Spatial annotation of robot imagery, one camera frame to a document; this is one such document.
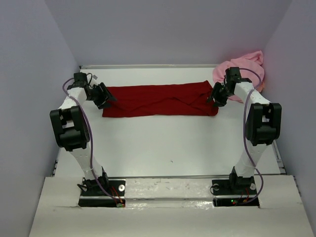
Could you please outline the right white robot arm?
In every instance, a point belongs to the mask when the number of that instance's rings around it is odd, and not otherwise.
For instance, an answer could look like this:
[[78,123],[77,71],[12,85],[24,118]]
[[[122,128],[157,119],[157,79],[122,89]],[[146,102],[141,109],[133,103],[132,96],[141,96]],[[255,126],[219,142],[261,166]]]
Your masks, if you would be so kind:
[[257,164],[268,146],[280,136],[282,106],[264,98],[257,86],[241,76],[241,68],[225,70],[223,82],[215,83],[208,101],[215,107],[226,105],[229,97],[237,96],[243,103],[243,152],[228,179],[213,180],[210,188],[215,196],[256,195],[254,175]]

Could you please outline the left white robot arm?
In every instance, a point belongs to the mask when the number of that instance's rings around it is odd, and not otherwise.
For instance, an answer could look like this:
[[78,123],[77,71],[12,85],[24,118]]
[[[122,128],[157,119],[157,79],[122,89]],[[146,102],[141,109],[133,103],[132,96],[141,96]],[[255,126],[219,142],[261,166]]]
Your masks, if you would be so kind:
[[79,188],[90,195],[112,198],[108,193],[108,176],[93,154],[92,129],[82,107],[84,102],[92,101],[98,109],[104,109],[110,106],[109,102],[116,101],[105,84],[96,79],[91,73],[74,73],[62,86],[65,100],[49,116],[57,145],[76,159],[84,173]]

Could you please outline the red t shirt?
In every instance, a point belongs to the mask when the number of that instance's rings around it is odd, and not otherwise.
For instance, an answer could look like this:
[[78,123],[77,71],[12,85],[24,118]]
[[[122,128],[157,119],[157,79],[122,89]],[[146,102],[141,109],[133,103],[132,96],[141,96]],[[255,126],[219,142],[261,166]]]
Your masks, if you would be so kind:
[[215,116],[219,108],[207,102],[213,88],[208,81],[170,85],[109,87],[117,99],[102,113],[104,118],[143,116]]

